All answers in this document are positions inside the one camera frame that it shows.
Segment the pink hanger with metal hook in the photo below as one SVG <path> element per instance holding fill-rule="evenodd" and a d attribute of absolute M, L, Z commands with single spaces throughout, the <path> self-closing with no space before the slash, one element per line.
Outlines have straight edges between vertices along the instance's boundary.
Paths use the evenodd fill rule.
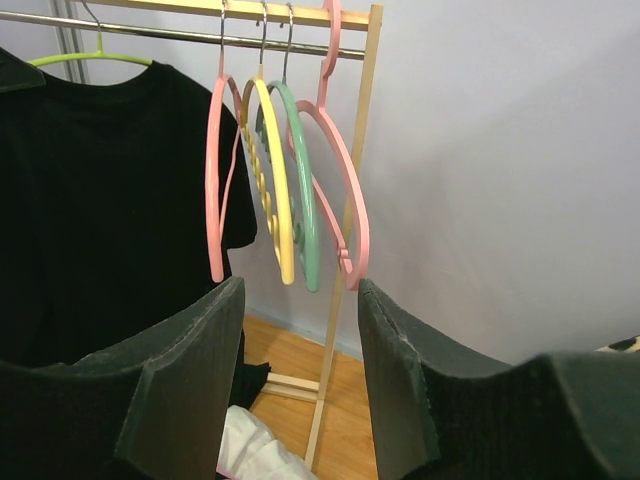
<path fill-rule="evenodd" d="M 220 56 L 218 75 L 214 85 L 208 115 L 205 157 L 205 219 L 208 257 L 212 280 L 220 283 L 224 280 L 224 266 L 222 255 L 222 240 L 225 226 L 225 216 L 231 180 L 233 177 L 237 148 L 240 140 L 240 125 L 237 125 L 234 142 L 231 149 L 231 165 L 227 175 L 223 198 L 219 199 L 219 142 L 221 133 L 221 115 L 225 88 L 231 91 L 234 109 L 238 120 L 241 119 L 242 100 L 234 78 L 225 72 L 224 68 L 224 30 L 227 2 L 221 1 L 220 26 Z"/>

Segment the black t shirt with print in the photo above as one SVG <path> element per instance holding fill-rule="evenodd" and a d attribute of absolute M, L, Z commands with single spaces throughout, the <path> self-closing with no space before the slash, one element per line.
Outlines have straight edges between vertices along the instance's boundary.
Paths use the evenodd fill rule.
<path fill-rule="evenodd" d="M 271 365 L 269 362 L 248 364 L 245 361 L 245 340 L 245 333 L 241 331 L 229 406 L 250 409 L 267 382 Z"/>

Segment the yellow hanger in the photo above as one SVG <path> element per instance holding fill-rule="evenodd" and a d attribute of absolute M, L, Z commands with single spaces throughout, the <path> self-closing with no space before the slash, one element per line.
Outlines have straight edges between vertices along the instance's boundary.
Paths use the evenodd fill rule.
<path fill-rule="evenodd" d="M 267 34 L 267 3 L 261 2 L 262 39 L 259 54 L 258 72 L 244 86 L 241 103 L 241 130 L 248 148 L 251 170 L 256 180 L 261 206 L 266 216 L 268 232 L 272 238 L 273 251 L 279 266 L 280 278 L 284 285 L 294 281 L 294 247 L 292 214 L 286 167 L 278 122 L 273 103 L 264 81 L 264 50 Z M 258 142 L 253 138 L 249 127 L 249 107 L 252 94 L 256 92 L 258 106 L 263 113 L 261 130 L 255 129 L 259 139 L 266 140 L 264 151 L 267 155 L 262 161 L 258 154 Z"/>

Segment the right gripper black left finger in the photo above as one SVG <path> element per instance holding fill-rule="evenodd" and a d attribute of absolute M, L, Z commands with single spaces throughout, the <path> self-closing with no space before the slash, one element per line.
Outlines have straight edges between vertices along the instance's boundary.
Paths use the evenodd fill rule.
<path fill-rule="evenodd" d="M 212 479 L 245 307 L 232 277 L 72 365 L 1 366 L 5 479 Z"/>

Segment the pink plastic hanger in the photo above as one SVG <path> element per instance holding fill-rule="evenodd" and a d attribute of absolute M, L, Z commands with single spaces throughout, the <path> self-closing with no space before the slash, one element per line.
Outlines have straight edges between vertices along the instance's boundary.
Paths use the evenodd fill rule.
<path fill-rule="evenodd" d="M 356 225 L 356 253 L 355 259 L 350 257 L 348 241 L 344 238 L 336 216 L 315 177 L 312 184 L 316 199 L 319 201 L 320 211 L 327 223 L 333 240 L 335 257 L 338 268 L 343 276 L 345 287 L 348 290 L 357 290 L 360 280 L 366 275 L 370 252 L 370 228 L 366 205 L 362 194 L 360 182 L 352 162 L 346 144 L 336 127 L 334 121 L 326 110 L 329 78 L 332 75 L 338 56 L 341 37 L 341 2 L 324 1 L 322 7 L 328 11 L 329 16 L 329 43 L 328 51 L 321 62 L 316 102 L 298 100 L 296 108 L 299 113 L 306 113 L 316 122 L 322 130 L 331 147 L 334 158 L 341 168 L 342 178 L 346 187 L 347 199 L 354 208 Z"/>

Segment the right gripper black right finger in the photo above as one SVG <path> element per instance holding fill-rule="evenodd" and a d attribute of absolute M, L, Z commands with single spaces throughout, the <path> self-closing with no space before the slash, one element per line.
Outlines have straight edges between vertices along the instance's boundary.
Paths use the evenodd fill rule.
<path fill-rule="evenodd" d="M 635 479 L 639 351 L 517 365 L 404 310 L 369 279 L 358 326 L 382 479 Z"/>

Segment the white t shirt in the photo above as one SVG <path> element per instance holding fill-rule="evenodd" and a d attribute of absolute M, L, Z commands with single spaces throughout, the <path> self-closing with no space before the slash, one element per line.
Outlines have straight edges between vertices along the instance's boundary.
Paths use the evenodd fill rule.
<path fill-rule="evenodd" d="M 264 422 L 237 405 L 226 411 L 216 473 L 227 479 L 317 479 Z"/>

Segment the lime green hanger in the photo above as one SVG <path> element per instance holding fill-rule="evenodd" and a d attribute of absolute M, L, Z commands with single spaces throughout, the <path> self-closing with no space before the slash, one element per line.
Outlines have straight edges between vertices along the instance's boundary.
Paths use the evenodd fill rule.
<path fill-rule="evenodd" d="M 42 67 L 42 66 L 56 64 L 56 63 L 79 61 L 79 60 L 114 60 L 114 61 L 121 61 L 121 62 L 132 63 L 132 64 L 139 64 L 143 66 L 150 66 L 152 64 L 151 60 L 142 59 L 134 56 L 128 56 L 124 54 L 105 52 L 103 48 L 102 24 L 97 18 L 97 16 L 91 11 L 91 9 L 89 8 L 85 0 L 82 0 L 82 4 L 85 10 L 87 11 L 87 13 L 91 16 L 91 18 L 95 21 L 97 25 L 97 49 L 92 52 L 65 53 L 65 54 L 41 57 L 34 60 L 29 60 L 28 61 L 29 64 L 31 64 L 34 67 Z"/>

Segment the mint green hanger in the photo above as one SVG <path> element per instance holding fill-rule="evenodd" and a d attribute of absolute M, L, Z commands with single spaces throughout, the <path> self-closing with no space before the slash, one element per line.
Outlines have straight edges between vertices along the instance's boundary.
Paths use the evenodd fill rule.
<path fill-rule="evenodd" d="M 287 3 L 289 31 L 285 49 L 283 72 L 280 80 L 267 84 L 269 94 L 276 91 L 286 114 L 289 154 L 297 166 L 297 181 L 300 191 L 300 208 L 296 209 L 294 198 L 290 198 L 293 243 L 297 248 L 300 266 L 309 292 L 316 293 L 320 286 L 320 233 L 318 212 L 313 187 L 307 142 L 293 94 L 287 85 L 287 67 L 292 47 L 293 6 Z"/>

